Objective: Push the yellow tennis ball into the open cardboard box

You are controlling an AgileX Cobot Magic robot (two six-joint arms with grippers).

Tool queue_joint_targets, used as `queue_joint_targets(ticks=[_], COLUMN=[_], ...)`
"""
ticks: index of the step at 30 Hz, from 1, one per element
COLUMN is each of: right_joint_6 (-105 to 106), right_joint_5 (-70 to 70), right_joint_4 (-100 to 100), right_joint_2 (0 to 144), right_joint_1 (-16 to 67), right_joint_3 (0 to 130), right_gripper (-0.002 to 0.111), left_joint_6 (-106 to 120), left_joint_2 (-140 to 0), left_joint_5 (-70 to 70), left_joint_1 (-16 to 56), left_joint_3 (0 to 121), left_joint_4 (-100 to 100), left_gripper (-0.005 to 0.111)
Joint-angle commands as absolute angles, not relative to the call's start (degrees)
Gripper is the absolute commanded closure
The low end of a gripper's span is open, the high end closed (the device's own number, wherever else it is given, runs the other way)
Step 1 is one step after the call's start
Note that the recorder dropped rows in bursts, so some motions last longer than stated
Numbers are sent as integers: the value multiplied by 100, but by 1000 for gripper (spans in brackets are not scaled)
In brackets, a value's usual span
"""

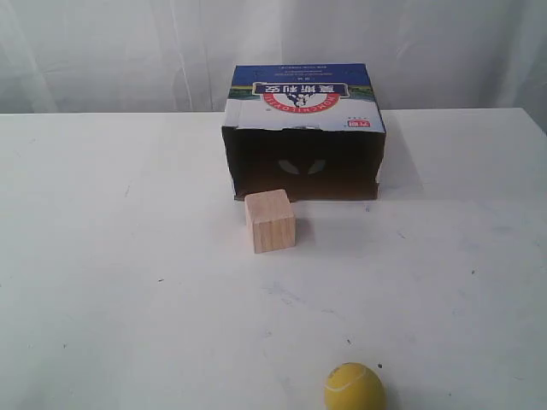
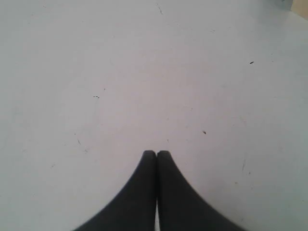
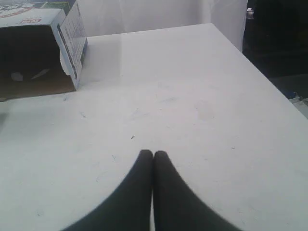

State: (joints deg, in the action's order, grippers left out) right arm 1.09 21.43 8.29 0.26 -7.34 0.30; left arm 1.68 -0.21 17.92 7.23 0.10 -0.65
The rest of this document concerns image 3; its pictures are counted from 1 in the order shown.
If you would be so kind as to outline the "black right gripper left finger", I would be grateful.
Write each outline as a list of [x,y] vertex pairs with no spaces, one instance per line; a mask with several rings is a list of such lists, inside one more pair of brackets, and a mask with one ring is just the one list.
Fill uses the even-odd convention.
[[66,231],[148,231],[152,205],[153,153],[141,150],[120,185]]

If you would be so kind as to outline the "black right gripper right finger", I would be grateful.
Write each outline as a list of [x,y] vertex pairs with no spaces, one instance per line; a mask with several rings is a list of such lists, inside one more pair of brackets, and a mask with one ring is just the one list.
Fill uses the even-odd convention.
[[167,153],[153,159],[154,224],[157,231],[236,231],[200,200],[175,169]]

